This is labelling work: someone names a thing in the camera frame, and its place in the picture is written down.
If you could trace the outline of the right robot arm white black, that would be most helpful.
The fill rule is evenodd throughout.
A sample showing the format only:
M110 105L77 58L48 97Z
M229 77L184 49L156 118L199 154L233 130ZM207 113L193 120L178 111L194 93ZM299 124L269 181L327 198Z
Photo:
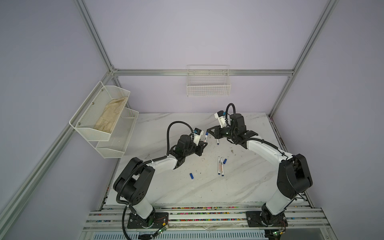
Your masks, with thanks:
M313 185L307 159L301 155L288 153L262 138L258 133L247 130L241 114L228 115L224 111L214 114L219 125L207 129L215 139L226 138L234 145L252 151L278 169L277 190L262 206L261 224L270 227L283 217L288 205Z

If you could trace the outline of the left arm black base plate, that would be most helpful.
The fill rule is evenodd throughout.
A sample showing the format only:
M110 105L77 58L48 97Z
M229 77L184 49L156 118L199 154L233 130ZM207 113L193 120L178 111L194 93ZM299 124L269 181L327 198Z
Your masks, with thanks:
M169 221L168 213L152 213L147 219L130 213L127 223L128 229L160 229Z

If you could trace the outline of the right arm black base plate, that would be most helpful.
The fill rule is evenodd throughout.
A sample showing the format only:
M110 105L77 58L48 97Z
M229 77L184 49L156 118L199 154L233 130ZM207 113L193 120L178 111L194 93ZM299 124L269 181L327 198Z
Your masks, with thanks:
M266 211L248 211L246 220L249 227L287 227L288 222L284 213L271 215Z

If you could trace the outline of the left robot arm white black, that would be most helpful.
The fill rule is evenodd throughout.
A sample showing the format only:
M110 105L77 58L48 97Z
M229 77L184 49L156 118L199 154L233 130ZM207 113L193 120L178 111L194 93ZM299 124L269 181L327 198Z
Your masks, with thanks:
M164 157L149 161L136 157L131 159L114 182L116 202L128 207L146 225L151 225L156 211L147 200L146 194L154 175L177 169L190 155L201 156L208 145L201 140L203 135L204 133L182 135Z

